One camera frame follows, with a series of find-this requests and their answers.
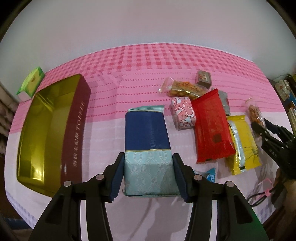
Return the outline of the gold and maroon toffee tin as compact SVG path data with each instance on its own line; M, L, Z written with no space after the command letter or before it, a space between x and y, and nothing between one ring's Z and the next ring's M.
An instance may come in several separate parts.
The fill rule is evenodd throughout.
M82 181L82 142L91 89L82 74L38 91L21 131L16 178L53 197L65 181Z

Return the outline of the clear peanut brittle packet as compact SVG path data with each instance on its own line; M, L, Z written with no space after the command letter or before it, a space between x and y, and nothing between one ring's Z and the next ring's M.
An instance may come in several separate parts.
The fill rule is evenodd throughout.
M246 113L251 123L257 123L263 128L266 128L264 118L262 113L253 97L250 97L245 101L246 104Z

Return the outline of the beige patterned curtain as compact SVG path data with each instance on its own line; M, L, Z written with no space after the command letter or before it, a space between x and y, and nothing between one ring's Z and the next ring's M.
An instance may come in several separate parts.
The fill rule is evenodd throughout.
M11 125L19 103L12 97L7 89L0 85L0 132L1 132L1 158L6 154Z

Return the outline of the small brown candy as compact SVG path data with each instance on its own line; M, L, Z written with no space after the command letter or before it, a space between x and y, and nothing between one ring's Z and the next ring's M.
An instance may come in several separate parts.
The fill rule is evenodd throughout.
M209 72L199 70L196 75L196 84L209 89L212 85L211 74Z

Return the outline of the small blue candy packet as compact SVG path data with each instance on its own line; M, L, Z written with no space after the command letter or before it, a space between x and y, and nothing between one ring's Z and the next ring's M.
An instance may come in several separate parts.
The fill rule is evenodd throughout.
M215 183L215 179L216 179L216 172L215 172L215 168L211 168L206 172L201 172L201 171L197 171L194 170L196 175L201 175L203 177L205 177L208 181Z

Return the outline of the grey sesame snack packet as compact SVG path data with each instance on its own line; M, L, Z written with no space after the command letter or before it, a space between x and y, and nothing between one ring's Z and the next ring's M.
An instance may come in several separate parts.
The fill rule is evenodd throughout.
M226 116L231 115L228 94L216 89L216 93L213 95L213 111L218 116L222 115L222 110L224 110Z

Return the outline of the pink patterned snack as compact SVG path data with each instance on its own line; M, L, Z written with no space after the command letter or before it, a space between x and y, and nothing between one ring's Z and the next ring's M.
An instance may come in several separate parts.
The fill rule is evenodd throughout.
M177 130L186 130L195 126L196 114L189 97L173 97L171 109Z

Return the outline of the clear bag fried snacks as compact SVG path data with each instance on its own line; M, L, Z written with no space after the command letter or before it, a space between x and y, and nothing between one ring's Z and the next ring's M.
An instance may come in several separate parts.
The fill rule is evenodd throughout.
M207 93L207 89L189 81L178 81L171 77L165 79L159 88L160 94L166 94L170 97L189 97L195 100Z

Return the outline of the yellow snack packet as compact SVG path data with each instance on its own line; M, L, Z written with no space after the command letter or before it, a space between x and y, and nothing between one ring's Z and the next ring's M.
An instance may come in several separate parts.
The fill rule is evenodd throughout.
M257 144L244 115L228 116L227 121L236 153L226 158L232 175L261 166Z

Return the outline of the green tissue box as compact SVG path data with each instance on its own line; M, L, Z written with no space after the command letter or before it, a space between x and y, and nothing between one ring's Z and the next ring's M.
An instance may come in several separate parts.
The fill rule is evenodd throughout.
M19 100L21 102L25 102L32 99L44 77L45 73L43 72L40 66L32 70L29 73L29 75L25 78L21 87L18 89L18 92L16 93Z

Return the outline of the cluttered side shelf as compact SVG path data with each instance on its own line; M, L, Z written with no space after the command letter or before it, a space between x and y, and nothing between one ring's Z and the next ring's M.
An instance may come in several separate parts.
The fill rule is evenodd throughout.
M268 80L283 104L295 135L295 75L285 74Z

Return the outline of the navy and teal snack pack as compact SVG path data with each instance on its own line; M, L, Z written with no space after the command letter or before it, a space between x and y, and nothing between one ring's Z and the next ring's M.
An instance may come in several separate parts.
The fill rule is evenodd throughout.
M164 106L131 108L125 115L125 195L178 196Z

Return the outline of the red snack packet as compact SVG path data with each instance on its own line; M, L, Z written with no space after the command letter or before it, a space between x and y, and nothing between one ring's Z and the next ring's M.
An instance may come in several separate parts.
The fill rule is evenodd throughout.
M191 101L191 104L196 115L197 163L236 154L218 89Z

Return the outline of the pink checkered tablecloth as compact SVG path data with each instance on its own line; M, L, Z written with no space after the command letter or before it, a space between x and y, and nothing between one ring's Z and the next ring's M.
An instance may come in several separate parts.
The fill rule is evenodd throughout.
M290 128L256 66L222 51L140 44L46 73L16 110L6 194L30 240L268 240L247 197L278 168L249 111Z

